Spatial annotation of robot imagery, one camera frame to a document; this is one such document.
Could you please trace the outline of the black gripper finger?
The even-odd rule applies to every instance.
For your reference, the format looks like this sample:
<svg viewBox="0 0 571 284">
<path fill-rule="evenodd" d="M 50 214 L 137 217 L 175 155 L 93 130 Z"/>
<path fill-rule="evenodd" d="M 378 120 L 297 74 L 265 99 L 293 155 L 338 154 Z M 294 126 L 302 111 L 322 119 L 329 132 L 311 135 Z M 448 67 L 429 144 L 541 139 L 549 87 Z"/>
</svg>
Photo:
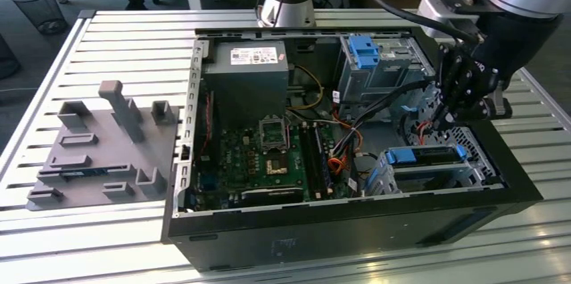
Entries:
<svg viewBox="0 0 571 284">
<path fill-rule="evenodd" d="M 458 95 L 454 109 L 456 120 L 485 120 L 492 114 L 485 98 L 496 90 L 496 69 L 478 61 L 469 61 L 468 70 L 465 77 L 470 75 L 470 78 Z"/>
<path fill-rule="evenodd" d="M 441 89 L 441 104 L 436 111 L 436 129 L 445 130 L 449 128 L 448 115 L 457 105 L 456 91 L 458 79 L 462 73 L 464 58 L 456 45 L 444 43 L 440 45 L 440 69 L 438 69 L 438 86 Z"/>
</svg>

